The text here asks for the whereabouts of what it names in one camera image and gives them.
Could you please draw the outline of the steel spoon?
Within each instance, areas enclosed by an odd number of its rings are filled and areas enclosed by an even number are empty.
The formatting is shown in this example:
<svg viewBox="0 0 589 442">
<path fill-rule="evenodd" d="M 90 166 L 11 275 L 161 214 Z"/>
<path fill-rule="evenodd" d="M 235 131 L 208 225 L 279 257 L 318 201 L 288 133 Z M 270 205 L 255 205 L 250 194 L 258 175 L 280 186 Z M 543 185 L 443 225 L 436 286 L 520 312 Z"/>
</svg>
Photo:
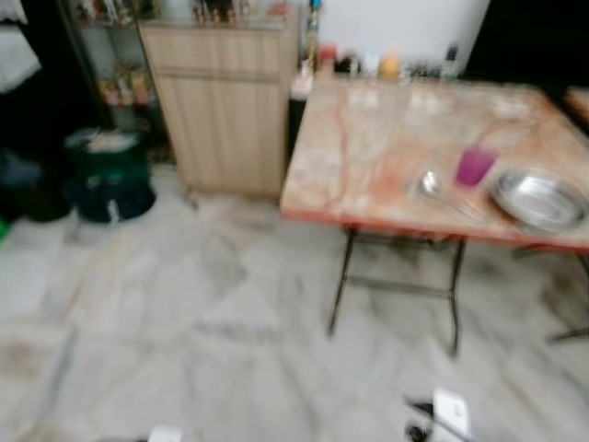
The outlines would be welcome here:
<svg viewBox="0 0 589 442">
<path fill-rule="evenodd" d="M 463 204 L 462 202 L 456 201 L 456 199 L 447 195 L 445 186 L 441 182 L 438 174 L 433 171 L 425 171 L 413 184 L 412 189 L 424 198 L 430 199 L 430 201 L 442 204 L 442 206 L 449 207 L 449 209 L 458 212 L 461 215 L 465 215 L 467 218 L 472 220 L 480 219 L 480 213 L 476 209 Z"/>
</svg>

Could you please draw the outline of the round steel plate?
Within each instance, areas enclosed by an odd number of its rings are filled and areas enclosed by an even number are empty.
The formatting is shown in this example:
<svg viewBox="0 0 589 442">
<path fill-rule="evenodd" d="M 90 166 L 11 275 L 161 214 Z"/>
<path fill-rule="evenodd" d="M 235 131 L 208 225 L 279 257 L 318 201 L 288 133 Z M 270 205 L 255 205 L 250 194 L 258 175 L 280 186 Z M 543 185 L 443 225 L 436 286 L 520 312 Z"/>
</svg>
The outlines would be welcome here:
<svg viewBox="0 0 589 442">
<path fill-rule="evenodd" d="M 550 233 L 572 231 L 589 217 L 589 202 L 571 182 L 539 169 L 513 169 L 490 185 L 490 197 L 519 224 Z"/>
</svg>

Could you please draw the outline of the pink plastic cup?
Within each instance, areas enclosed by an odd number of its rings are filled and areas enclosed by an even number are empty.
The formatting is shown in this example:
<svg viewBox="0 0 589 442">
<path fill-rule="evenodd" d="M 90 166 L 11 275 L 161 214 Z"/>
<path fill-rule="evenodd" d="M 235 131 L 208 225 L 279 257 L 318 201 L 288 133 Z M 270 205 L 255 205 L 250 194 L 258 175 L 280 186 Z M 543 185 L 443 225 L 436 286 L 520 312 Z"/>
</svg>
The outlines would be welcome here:
<svg viewBox="0 0 589 442">
<path fill-rule="evenodd" d="M 495 165 L 498 153 L 482 147 L 467 148 L 460 156 L 455 182 L 463 188 L 476 188 Z"/>
</svg>

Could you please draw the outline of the marble pattern folding table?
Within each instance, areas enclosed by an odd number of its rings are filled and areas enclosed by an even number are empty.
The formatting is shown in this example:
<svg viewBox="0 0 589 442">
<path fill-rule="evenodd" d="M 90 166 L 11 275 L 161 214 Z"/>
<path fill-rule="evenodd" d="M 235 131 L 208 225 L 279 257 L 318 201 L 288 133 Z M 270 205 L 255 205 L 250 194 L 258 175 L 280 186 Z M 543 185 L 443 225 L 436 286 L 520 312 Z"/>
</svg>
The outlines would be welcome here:
<svg viewBox="0 0 589 442">
<path fill-rule="evenodd" d="M 462 152 L 471 147 L 496 151 L 498 159 L 476 188 L 463 188 L 455 174 Z M 492 200 L 493 180 L 513 169 L 555 174 L 588 198 L 588 140 L 541 89 L 442 81 L 328 79 L 316 84 L 279 209 L 285 217 L 336 227 L 344 235 L 328 337 L 340 327 L 345 290 L 360 286 L 446 300 L 451 315 L 447 350 L 457 355 L 463 333 L 458 290 L 471 243 L 500 244 L 521 254 L 569 254 L 577 274 L 589 273 L 589 217 L 572 231 L 531 230 Z M 480 219 L 418 195 L 412 186 L 425 171 L 436 172 L 447 195 L 479 211 Z M 446 281 L 354 273 L 358 245 L 446 251 Z"/>
</svg>

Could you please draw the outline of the orange round jar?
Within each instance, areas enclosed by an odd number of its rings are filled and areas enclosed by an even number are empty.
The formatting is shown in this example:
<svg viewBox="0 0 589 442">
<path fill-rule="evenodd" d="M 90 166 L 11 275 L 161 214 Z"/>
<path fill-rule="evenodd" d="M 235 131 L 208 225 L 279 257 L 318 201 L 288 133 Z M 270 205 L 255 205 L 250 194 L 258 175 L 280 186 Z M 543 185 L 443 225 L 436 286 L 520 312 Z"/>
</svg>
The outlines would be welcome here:
<svg viewBox="0 0 589 442">
<path fill-rule="evenodd" d="M 392 54 L 382 56 L 375 71 L 380 80 L 399 80 L 401 72 L 399 58 Z"/>
</svg>

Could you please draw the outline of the small dark bottle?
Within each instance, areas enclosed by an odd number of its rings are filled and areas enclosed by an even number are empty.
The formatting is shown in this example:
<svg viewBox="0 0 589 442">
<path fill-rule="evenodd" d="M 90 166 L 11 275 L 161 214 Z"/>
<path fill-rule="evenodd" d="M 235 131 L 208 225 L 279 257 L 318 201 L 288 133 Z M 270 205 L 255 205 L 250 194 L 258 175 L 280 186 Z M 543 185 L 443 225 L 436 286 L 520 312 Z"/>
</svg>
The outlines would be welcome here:
<svg viewBox="0 0 589 442">
<path fill-rule="evenodd" d="M 457 62 L 459 48 L 457 43 L 447 47 L 445 63 L 439 68 L 439 77 L 444 80 L 453 80 L 458 77 L 459 66 Z"/>
</svg>

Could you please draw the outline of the dark squat jar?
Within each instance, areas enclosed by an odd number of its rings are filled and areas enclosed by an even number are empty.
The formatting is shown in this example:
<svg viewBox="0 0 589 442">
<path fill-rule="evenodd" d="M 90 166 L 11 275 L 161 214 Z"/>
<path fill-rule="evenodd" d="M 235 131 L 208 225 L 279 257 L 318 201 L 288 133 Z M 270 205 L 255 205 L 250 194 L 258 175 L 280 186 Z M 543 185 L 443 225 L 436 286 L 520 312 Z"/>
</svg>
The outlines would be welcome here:
<svg viewBox="0 0 589 442">
<path fill-rule="evenodd" d="M 338 76 L 358 77 L 362 73 L 362 56 L 354 52 L 345 52 L 338 56 L 335 73 Z"/>
</svg>

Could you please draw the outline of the light wooden cabinet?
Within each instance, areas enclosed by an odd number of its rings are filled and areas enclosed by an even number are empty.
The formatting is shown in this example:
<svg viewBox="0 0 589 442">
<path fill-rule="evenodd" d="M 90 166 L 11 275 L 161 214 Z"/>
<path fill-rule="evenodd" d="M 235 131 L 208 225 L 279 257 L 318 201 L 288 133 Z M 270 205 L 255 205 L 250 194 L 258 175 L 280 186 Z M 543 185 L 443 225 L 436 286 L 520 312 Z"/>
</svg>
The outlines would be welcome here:
<svg viewBox="0 0 589 442">
<path fill-rule="evenodd" d="M 298 15 L 139 27 L 182 181 L 206 193 L 277 198 L 289 164 Z"/>
</svg>

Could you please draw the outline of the red lidded jar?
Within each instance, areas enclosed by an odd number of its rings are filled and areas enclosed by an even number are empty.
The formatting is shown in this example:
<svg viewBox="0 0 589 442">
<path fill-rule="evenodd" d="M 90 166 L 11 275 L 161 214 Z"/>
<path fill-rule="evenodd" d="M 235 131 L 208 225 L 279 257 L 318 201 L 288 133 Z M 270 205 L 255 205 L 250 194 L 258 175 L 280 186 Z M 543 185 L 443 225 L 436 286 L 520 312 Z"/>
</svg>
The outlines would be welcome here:
<svg viewBox="0 0 589 442">
<path fill-rule="evenodd" d="M 335 75 L 335 63 L 338 55 L 338 48 L 332 43 L 320 45 L 317 52 L 316 76 L 330 77 Z"/>
</svg>

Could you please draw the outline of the dark green bucket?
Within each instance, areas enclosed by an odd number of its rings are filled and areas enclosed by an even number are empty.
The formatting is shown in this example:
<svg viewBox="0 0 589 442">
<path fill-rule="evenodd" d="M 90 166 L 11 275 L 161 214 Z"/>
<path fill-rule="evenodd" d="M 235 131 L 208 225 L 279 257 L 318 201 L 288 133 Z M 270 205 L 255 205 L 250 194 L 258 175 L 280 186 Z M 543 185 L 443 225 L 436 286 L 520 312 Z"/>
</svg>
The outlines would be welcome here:
<svg viewBox="0 0 589 442">
<path fill-rule="evenodd" d="M 81 129 L 64 139 L 75 177 L 64 197 L 85 222 L 117 224 L 155 206 L 151 168 L 134 132 Z"/>
</svg>

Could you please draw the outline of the tall blue capped bottle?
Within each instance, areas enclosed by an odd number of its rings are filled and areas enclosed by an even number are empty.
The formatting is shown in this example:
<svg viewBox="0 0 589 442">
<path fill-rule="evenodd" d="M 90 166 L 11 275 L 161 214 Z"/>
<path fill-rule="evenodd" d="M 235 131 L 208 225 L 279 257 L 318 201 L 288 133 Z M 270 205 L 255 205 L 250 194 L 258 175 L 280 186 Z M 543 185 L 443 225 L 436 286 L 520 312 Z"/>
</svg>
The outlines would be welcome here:
<svg viewBox="0 0 589 442">
<path fill-rule="evenodd" d="M 313 72 L 318 66 L 319 16 L 323 0 L 308 0 L 302 62 Z"/>
</svg>

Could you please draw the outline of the dark blue container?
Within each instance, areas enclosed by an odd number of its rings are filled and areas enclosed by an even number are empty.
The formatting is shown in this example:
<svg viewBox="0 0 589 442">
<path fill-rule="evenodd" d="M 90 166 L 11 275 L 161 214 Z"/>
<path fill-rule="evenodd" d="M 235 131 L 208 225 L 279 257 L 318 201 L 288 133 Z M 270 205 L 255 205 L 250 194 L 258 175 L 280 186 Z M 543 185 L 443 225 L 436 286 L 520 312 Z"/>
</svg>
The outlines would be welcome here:
<svg viewBox="0 0 589 442">
<path fill-rule="evenodd" d="M 61 180 L 37 161 L 0 148 L 0 222 L 27 218 L 30 222 L 50 223 L 71 212 Z"/>
</svg>

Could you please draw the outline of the metal rack with jars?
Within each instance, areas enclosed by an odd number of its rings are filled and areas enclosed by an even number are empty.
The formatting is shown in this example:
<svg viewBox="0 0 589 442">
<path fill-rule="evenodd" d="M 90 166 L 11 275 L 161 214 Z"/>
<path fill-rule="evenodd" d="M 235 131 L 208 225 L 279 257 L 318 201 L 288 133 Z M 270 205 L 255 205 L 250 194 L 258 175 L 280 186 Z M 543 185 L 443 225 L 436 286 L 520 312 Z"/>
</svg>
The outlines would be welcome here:
<svg viewBox="0 0 589 442">
<path fill-rule="evenodd" d="M 140 25 L 161 13 L 163 0 L 54 0 L 102 123 L 138 134 L 150 163 L 174 165 Z"/>
</svg>

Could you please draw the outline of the white hanging cloth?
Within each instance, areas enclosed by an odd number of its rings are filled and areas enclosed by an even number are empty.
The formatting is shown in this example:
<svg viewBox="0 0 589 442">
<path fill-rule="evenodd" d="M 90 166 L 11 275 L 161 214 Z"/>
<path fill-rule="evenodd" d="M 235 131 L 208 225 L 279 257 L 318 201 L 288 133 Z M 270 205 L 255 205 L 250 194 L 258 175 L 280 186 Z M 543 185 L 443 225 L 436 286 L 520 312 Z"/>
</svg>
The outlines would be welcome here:
<svg viewBox="0 0 589 442">
<path fill-rule="evenodd" d="M 0 0 L 0 94 L 25 84 L 41 69 L 40 59 L 21 25 L 27 25 L 21 1 Z"/>
</svg>

